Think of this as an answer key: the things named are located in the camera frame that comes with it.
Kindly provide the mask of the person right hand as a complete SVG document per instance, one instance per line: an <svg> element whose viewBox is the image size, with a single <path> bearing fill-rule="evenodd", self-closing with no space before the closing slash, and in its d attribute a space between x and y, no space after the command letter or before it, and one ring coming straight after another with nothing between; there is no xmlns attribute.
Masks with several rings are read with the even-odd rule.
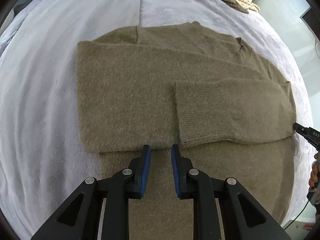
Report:
<svg viewBox="0 0 320 240"><path fill-rule="evenodd" d="M312 164L312 170L310 173L309 178L309 186L314 187L318 183L318 173L319 173L319 165L317 163L318 161L319 152L314 155L314 158L316 159Z"/></svg>

